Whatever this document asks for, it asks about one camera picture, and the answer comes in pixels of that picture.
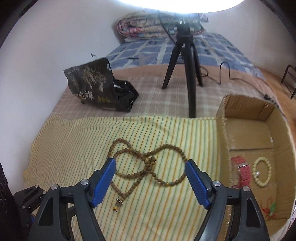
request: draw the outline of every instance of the tree illustration on bag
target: tree illustration on bag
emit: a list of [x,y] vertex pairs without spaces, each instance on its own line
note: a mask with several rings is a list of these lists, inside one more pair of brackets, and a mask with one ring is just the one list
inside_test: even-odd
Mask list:
[[99,71],[85,67],[83,70],[83,80],[89,84],[89,87],[93,89],[95,84],[99,84],[99,90],[103,92],[103,84],[106,82],[106,77],[103,76]]

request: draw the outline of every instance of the red watch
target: red watch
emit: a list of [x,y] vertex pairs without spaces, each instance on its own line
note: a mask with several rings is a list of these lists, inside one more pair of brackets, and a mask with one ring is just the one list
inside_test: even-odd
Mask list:
[[233,188],[249,186],[251,183],[251,169],[249,164],[241,156],[231,158],[233,171]]

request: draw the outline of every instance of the tripod stand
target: tripod stand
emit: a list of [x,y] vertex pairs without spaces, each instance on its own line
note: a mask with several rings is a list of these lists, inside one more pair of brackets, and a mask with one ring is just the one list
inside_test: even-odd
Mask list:
[[190,27],[188,23],[180,23],[177,27],[177,42],[173,48],[168,70],[165,75],[162,89],[168,86],[168,82],[172,76],[175,65],[177,63],[180,52],[182,51],[185,73],[187,80],[188,102],[189,102],[189,117],[196,117],[196,81],[197,76],[198,84],[203,86],[200,62],[197,56],[197,50],[193,42],[193,35],[190,33]]

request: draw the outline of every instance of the blue checkered bed sheet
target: blue checkered bed sheet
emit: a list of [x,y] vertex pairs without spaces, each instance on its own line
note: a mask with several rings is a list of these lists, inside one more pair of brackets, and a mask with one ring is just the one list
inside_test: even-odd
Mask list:
[[[264,79],[260,70],[222,35],[205,33],[195,37],[194,43],[201,65],[220,66],[223,61],[227,61],[231,69]],[[174,43],[169,38],[137,40],[120,45],[107,58],[113,70],[168,64],[173,47]]]

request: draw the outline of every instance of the yellow striped fabric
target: yellow striped fabric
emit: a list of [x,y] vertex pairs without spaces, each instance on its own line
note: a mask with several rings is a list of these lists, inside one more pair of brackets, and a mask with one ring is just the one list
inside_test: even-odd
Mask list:
[[[144,153],[162,144],[182,148],[202,171],[219,179],[219,153],[215,118],[175,118],[168,116],[90,117],[67,121],[52,114],[37,135],[31,150],[25,186],[75,185],[89,178],[106,161],[116,138],[125,138]],[[123,144],[115,147],[115,152]],[[165,181],[174,181],[184,172],[184,163],[174,151],[156,156],[155,172]],[[134,173],[144,163],[129,153],[116,160],[121,173]],[[135,180],[113,177],[126,192]],[[160,186],[151,175],[125,200],[119,211],[112,207],[118,194],[109,187],[94,211],[106,240],[193,240],[206,211],[195,198],[187,179],[173,187]],[[82,240],[76,218],[72,219],[76,240]]]

